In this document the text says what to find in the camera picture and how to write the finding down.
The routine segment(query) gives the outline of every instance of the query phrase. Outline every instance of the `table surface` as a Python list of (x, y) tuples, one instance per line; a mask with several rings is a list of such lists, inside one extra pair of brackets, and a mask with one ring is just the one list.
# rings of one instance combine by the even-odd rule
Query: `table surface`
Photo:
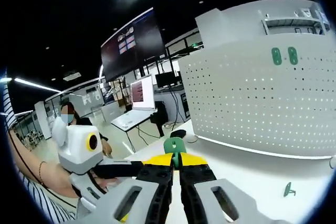
[[(193, 134), (191, 120), (177, 130)], [(126, 159), (145, 161), (164, 154), (164, 138), (139, 150)], [(304, 160), (267, 156), (219, 145), (207, 140), (185, 143), (187, 152), (205, 158), (217, 179), (226, 178), (257, 203), (258, 210), (271, 219), (301, 223), (319, 203), (333, 175), (329, 160)], [(286, 185), (296, 196), (284, 197)], [(174, 172), (173, 200), (166, 224), (185, 224), (178, 172)]]

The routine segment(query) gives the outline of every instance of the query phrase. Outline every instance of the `floor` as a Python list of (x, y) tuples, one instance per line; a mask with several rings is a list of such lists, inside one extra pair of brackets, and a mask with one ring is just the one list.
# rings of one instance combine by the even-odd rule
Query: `floor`
[[(127, 138), (126, 133), (116, 128), (115, 126), (111, 125), (110, 123), (105, 122), (102, 116), (102, 113), (100, 111), (95, 112), (89, 115), (88, 117), (90, 118), (92, 124), (98, 128), (99, 132), (103, 136), (109, 139), (108, 143), (111, 145), (113, 158), (123, 159), (134, 153), (130, 145), (130, 142)], [(148, 144), (154, 143), (158, 139), (153, 136), (157, 136), (157, 137), (160, 136), (156, 128), (156, 125), (152, 124), (150, 120), (142, 123), (140, 125), (140, 130), (152, 135), (152, 136), (148, 136), (145, 133), (140, 132), (140, 136), (142, 136)], [(172, 130), (171, 127), (167, 127), (167, 128), (164, 127), (163, 132), (165, 136), (169, 136), (171, 130)], [(141, 137), (139, 137), (138, 129), (132, 129), (131, 131), (128, 132), (128, 135), (135, 148), (135, 151), (138, 151), (146, 147), (145, 141), (141, 139)], [(58, 154), (57, 154), (57, 146), (56, 146), (56, 143), (52, 139), (41, 141), (38, 144), (38, 146), (33, 150), (33, 153), (35, 153), (35, 155), (37, 155), (43, 161), (57, 162), (57, 163), (59, 162)], [(66, 203), (55, 198), (49, 192), (48, 192), (48, 195), (52, 199), (54, 199), (56, 202), (59, 202), (66, 209), (70, 211), (75, 211), (73, 207), (68, 206)], [(63, 200), (65, 200), (66, 202), (74, 206), (77, 205), (77, 199), (69, 199), (69, 198), (62, 197), (62, 196), (60, 196), (60, 198), (62, 198)]]

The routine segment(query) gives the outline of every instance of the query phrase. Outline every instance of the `white perforated panel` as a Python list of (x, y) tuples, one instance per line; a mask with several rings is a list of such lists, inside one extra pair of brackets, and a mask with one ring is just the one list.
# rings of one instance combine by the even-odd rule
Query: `white perforated panel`
[(336, 46), (326, 36), (259, 37), (202, 49), (179, 65), (196, 135), (276, 154), (335, 154)]

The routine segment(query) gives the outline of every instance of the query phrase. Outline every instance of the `black ceiling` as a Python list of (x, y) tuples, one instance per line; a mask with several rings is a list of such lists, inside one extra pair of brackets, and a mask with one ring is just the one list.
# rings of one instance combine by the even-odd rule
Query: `black ceiling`
[[(96, 78), (101, 44), (114, 28), (150, 7), (165, 28), (162, 36), (167, 43), (195, 28), (196, 16), (251, 1), (257, 0), (10, 0), (8, 75), (63, 90)], [(82, 77), (63, 81), (65, 72), (72, 70)], [(33, 109), (37, 101), (54, 94), (15, 82), (9, 91), (16, 113)]]

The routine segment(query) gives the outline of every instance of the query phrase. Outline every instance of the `green object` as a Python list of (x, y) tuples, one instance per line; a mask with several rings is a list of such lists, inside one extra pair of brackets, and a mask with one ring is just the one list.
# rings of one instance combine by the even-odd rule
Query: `green object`
[(288, 55), (290, 63), (292, 63), (292, 65), (296, 65), (299, 62), (298, 53), (296, 52), (296, 49), (294, 47), (288, 48)]
[(272, 48), (272, 57), (273, 57), (273, 62), (275, 65), (281, 65), (282, 63), (282, 58), (281, 58), (281, 53), (279, 48), (273, 47)]
[(179, 153), (187, 152), (184, 142), (180, 137), (170, 137), (167, 138), (166, 141), (163, 143), (164, 152), (173, 153), (172, 161), (174, 164), (175, 169), (179, 168)]
[(283, 194), (284, 197), (286, 197), (286, 196), (289, 195), (289, 194), (294, 194), (294, 196), (296, 195), (296, 191), (290, 189), (291, 185), (292, 185), (292, 182), (289, 182), (289, 183), (287, 184), (287, 186), (286, 186), (286, 188), (285, 188), (285, 192), (284, 192), (284, 194)]

